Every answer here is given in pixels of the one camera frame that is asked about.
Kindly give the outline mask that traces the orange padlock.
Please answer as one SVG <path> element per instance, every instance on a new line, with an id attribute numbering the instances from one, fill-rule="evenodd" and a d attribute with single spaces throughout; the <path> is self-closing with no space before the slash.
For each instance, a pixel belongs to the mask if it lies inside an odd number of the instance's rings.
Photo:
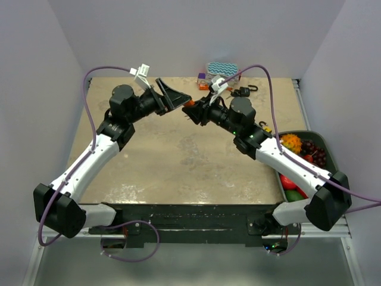
<path id="1" fill-rule="evenodd" d="M 184 104 L 184 107 L 191 107 L 194 106 L 195 102 L 193 100 L 188 101 L 186 104 Z"/>

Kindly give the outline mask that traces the yellow padlock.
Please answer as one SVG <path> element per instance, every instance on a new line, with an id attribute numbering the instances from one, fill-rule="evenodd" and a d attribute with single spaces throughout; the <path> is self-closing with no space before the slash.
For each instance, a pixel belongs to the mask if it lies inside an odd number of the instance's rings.
<path id="1" fill-rule="evenodd" d="M 272 134 L 272 129 L 268 126 L 268 124 L 264 121 L 260 121 L 258 126 L 263 130 L 263 132 Z"/>

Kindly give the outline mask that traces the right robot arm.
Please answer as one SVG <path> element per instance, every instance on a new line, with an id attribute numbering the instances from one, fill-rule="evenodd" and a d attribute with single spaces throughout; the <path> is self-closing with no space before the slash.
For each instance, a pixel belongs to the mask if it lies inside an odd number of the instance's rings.
<path id="1" fill-rule="evenodd" d="M 255 123 L 256 111 L 249 99 L 234 98 L 225 107 L 204 97 L 182 110 L 197 125 L 213 122 L 233 134 L 233 143 L 242 154 L 285 175 L 307 195 L 304 200 L 279 203 L 258 219 L 256 225 L 263 235 L 279 234 L 290 224 L 305 222 L 329 231 L 351 206 L 350 195 L 342 190 L 349 186 L 347 176 L 321 169 L 280 146 Z"/>

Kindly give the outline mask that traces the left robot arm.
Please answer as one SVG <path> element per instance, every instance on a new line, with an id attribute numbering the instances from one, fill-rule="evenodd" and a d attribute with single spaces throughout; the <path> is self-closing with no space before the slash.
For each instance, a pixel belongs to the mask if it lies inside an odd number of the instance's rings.
<path id="1" fill-rule="evenodd" d="M 163 116 L 191 101 L 191 96 L 168 87 L 156 79 L 160 89 L 147 87 L 140 96 L 129 85 L 116 86 L 109 109 L 95 137 L 74 163 L 49 185 L 39 184 L 33 191 L 38 231 L 43 227 L 67 238 L 83 228 L 103 226 L 111 234 L 120 232 L 123 219 L 115 208 L 105 204 L 81 205 L 80 200 L 101 169 L 130 141 L 134 123 L 155 113 Z"/>

